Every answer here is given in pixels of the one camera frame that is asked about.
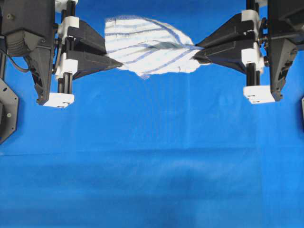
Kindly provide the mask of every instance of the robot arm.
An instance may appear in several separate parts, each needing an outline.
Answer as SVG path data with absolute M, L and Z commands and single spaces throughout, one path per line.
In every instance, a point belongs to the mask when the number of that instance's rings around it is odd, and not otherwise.
M 7 53 L 27 62 L 39 105 L 65 108 L 74 102 L 73 79 L 122 65 L 105 56 L 104 38 L 75 16 L 77 2 L 4 0 L 2 3 L 1 34 L 6 38 Z M 59 25 L 55 23 L 55 11 L 62 16 Z M 57 93 L 50 93 L 52 74 L 58 80 Z
M 266 4 L 268 19 L 260 19 L 259 8 Z M 280 101 L 288 70 L 297 52 L 304 48 L 303 16 L 303 1 L 247 0 L 247 10 L 197 44 L 204 49 L 195 58 L 246 74 L 244 96 L 251 103 Z M 264 67 L 270 67 L 270 85 L 260 85 Z

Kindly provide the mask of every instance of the cloth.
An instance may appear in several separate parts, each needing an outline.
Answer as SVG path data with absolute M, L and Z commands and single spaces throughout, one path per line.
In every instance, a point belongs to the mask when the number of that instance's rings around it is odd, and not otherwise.
M 123 63 L 122 70 L 147 79 L 152 74 L 195 71 L 193 56 L 202 50 L 173 26 L 137 16 L 109 18 L 105 24 L 108 56 Z

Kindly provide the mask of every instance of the black cable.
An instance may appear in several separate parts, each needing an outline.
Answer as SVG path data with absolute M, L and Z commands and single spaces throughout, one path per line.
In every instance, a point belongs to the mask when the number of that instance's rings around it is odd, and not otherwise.
M 2 52 L 2 54 L 4 54 L 6 57 L 8 57 L 8 58 L 11 60 L 12 64 L 14 65 L 14 67 L 15 67 L 18 71 L 20 71 L 20 72 L 22 72 L 22 73 L 27 73 L 27 72 L 29 71 L 29 68 L 28 68 L 28 69 L 24 69 L 24 68 L 19 67 L 19 66 L 17 65 L 17 63 L 12 59 L 12 57 L 11 57 L 9 54 L 7 54 L 5 51 L 3 51 L 1 48 L 0 48 L 0 52 Z

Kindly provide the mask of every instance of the fabric fold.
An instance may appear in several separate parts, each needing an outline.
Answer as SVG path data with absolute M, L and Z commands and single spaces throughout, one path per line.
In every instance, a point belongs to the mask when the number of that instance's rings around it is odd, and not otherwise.
M 191 73 L 200 67 L 193 56 L 202 50 L 175 27 L 137 16 L 108 18 L 105 23 L 107 55 L 123 63 L 119 69 L 143 79 L 168 72 Z

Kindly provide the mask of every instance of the metal rod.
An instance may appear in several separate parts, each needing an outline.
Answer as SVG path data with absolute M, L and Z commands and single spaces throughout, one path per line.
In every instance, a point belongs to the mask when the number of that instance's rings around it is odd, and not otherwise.
M 4 80 L 5 65 L 6 65 L 6 56 L 4 54 L 1 54 L 0 58 L 1 58 L 1 63 L 0 63 L 0 79 Z
M 259 86 L 260 85 L 260 72 L 256 71 L 256 64 L 249 63 L 247 64 L 247 86 Z
M 63 78 L 59 78 L 59 79 L 58 79 L 58 93 L 59 93 L 59 94 L 62 94 L 62 93 L 63 93 L 63 91 L 64 91 L 64 86 L 65 86 L 65 84 L 64 84 Z
M 256 0 L 246 0 L 246 9 L 256 10 Z
M 68 88 L 68 93 L 73 94 L 73 75 L 69 74 L 69 88 Z
M 256 3 L 255 8 L 255 11 L 260 15 L 260 5 L 258 3 Z
M 66 4 L 66 16 L 75 16 L 75 12 L 76 12 L 76 2 L 69 0 L 67 1 Z
M 64 73 L 63 74 L 63 80 L 64 80 L 64 90 L 63 93 L 64 94 L 68 94 L 68 89 L 69 89 L 69 73 Z
M 63 11 L 61 11 L 61 23 L 66 18 L 66 16 L 67 16 L 67 11 L 64 9 Z

